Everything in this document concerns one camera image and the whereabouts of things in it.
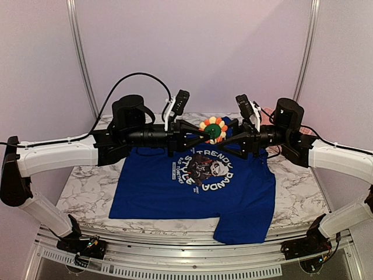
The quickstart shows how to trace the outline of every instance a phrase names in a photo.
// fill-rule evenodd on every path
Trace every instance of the toy flower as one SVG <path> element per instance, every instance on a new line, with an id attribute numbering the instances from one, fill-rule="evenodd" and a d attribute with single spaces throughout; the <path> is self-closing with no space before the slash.
<path id="1" fill-rule="evenodd" d="M 221 118 L 210 117 L 205 121 L 202 121 L 199 124 L 201 131 L 204 131 L 210 134 L 210 140 L 206 141 L 206 143 L 210 143 L 212 145 L 223 141 L 228 130 L 228 126 L 226 126 L 225 122 Z"/>

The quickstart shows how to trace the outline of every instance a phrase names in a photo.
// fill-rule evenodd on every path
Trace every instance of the white marble surface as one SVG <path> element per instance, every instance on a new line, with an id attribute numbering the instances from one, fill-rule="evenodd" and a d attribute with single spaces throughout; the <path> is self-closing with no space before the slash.
<path id="1" fill-rule="evenodd" d="M 183 119 L 198 125 L 210 116 L 240 118 L 239 114 L 186 113 Z M 105 116 L 98 129 L 105 128 L 111 117 Z M 57 203 L 87 227 L 111 232 L 136 232 L 163 235 L 208 235 L 212 237 L 218 218 L 189 220 L 109 219 L 109 211 L 124 160 L 104 167 L 75 167 Z M 269 159 L 276 176 L 276 206 L 271 230 L 309 225 L 328 212 L 321 191 L 309 169 L 295 166 L 282 156 Z"/>

